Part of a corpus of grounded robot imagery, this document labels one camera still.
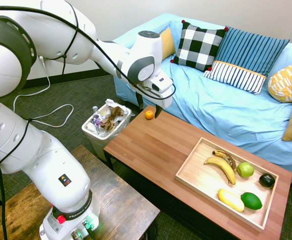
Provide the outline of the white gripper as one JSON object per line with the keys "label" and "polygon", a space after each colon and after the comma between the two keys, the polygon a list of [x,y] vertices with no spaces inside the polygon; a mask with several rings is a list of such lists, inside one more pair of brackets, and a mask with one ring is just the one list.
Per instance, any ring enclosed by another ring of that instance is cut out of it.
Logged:
{"label": "white gripper", "polygon": [[132,86],[127,84],[130,89],[135,91],[138,107],[140,110],[143,109],[143,98],[148,99],[156,105],[156,111],[154,114],[155,118],[158,118],[163,109],[168,108],[172,104],[174,95],[174,86],[168,88],[163,93],[156,92],[150,88],[144,88],[140,85]]}

